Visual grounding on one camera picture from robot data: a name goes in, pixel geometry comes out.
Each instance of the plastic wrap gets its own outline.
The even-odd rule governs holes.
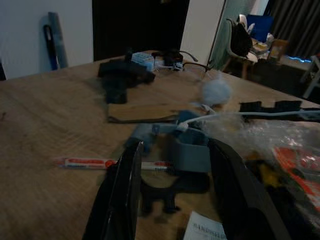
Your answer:
[[[320,238],[320,131],[319,123],[280,120],[244,122],[239,115],[221,114],[202,122],[212,138],[280,170],[281,185],[294,198],[298,211]]]

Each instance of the floor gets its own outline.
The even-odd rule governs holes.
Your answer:
[[[250,70],[248,71],[248,80],[303,98],[302,95],[308,85],[301,84],[300,78],[308,69],[309,63],[302,63],[289,58],[282,58],[280,62],[282,64],[277,65],[263,59],[259,60],[253,68],[253,74],[250,74]],[[239,62],[231,62],[225,72],[241,77],[242,65]],[[320,88],[316,87],[307,100],[320,104]]]

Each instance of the white cotton ball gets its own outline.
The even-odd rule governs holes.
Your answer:
[[[202,87],[202,101],[208,106],[225,104],[231,96],[231,88],[222,79],[219,72],[217,79],[206,82]]]

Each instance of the gray plastic part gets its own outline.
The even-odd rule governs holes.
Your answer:
[[[179,171],[208,173],[211,171],[208,137],[200,130],[188,128],[168,141],[168,160]]]

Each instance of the dark door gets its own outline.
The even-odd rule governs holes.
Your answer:
[[[180,49],[189,1],[92,0],[94,60]]]

